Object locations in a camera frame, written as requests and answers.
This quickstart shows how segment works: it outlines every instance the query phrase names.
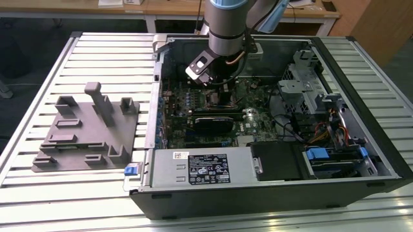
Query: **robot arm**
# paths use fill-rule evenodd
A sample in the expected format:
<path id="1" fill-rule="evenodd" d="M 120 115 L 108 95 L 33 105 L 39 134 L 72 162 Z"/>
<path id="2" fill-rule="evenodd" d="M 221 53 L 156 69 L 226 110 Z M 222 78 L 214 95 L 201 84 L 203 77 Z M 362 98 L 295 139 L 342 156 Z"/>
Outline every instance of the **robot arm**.
<path id="1" fill-rule="evenodd" d="M 209 49 L 186 69 L 195 83 L 205 86 L 223 85 L 238 76 L 254 45 L 246 27 L 254 30 L 259 25 L 261 31 L 274 31 L 287 3 L 289 0 L 206 0 Z M 233 66 L 242 57 L 241 69 L 233 74 L 227 73 L 226 65 Z M 215 79 L 226 81 L 213 83 Z"/>

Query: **floor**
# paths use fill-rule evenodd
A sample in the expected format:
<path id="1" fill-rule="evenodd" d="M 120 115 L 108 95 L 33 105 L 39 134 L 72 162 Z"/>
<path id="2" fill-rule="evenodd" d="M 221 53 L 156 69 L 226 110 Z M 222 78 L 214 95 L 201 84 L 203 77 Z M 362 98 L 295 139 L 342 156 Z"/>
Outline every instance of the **floor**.
<path id="1" fill-rule="evenodd" d="M 1 79 L 7 85 L 11 85 L 15 95 L 11 99 L 0 99 L 0 152 L 20 123 L 71 32 L 147 32 L 142 20 L 66 19 L 60 28 L 55 27 L 51 19 L 3 19 L 4 21 L 13 26 L 7 29 L 0 23 L 0 34 L 8 34 L 16 39 L 23 53 L 29 57 L 32 71 L 17 79 Z M 191 21 L 179 24 L 172 22 L 156 24 L 159 32 L 174 33 L 191 33 L 194 26 Z M 409 40 L 384 69 L 410 101 L 413 101 L 412 54 L 413 40 Z"/>

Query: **warning label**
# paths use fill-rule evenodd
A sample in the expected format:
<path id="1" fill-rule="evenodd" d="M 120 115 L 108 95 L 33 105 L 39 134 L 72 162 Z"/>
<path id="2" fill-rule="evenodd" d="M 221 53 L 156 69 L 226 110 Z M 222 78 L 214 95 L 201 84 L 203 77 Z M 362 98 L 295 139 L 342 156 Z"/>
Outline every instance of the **warning label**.
<path id="1" fill-rule="evenodd" d="M 230 183 L 226 154 L 187 156 L 191 185 Z"/>

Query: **slotted aluminum surface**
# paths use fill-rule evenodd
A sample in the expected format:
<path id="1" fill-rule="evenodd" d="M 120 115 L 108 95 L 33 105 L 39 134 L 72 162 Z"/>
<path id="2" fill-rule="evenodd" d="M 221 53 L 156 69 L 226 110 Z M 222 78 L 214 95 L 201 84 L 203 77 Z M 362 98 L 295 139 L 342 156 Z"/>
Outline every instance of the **slotted aluminum surface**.
<path id="1" fill-rule="evenodd" d="M 142 116 L 136 127 L 135 148 L 139 149 L 144 144 L 150 88 L 143 85 L 151 83 L 151 38 L 152 35 L 148 34 L 84 33 L 79 42 L 75 41 L 76 48 L 68 46 L 68 59 L 62 61 L 62 67 L 1 171 L 5 179 L 0 188 L 0 227 L 5 231 L 413 229 L 413 185 L 390 193 L 376 194 L 345 208 L 151 221 L 123 191 L 123 170 L 33 173 L 29 170 L 32 160 L 56 113 L 51 104 L 62 94 L 74 95 L 76 101 L 88 101 L 80 95 L 80 85 L 88 81 L 103 83 L 103 92 L 112 101 L 127 96 L 140 101 Z M 345 38 L 329 38 L 323 42 L 406 162 L 413 165 L 413 112 L 405 98 L 389 79 L 370 67 L 370 61 Z M 134 52 L 116 49 L 120 47 L 131 47 Z M 336 89 L 329 77 L 326 78 L 332 89 Z M 143 151 L 135 151 L 134 159 L 139 160 L 142 157 Z"/>

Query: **wooden table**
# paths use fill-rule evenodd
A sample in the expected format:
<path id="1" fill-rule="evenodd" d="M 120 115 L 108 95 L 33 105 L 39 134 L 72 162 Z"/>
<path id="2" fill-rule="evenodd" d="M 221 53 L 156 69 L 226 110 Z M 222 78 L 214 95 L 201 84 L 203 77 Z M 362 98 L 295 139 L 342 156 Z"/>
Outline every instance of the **wooden table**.
<path id="1" fill-rule="evenodd" d="M 326 36 L 340 12 L 286 9 L 281 22 L 321 24 L 317 35 Z M 156 32 L 155 20 L 197 20 L 198 0 L 144 0 L 142 5 L 124 4 L 122 8 L 98 8 L 98 0 L 0 0 L 0 17 L 143 19 L 150 33 Z"/>

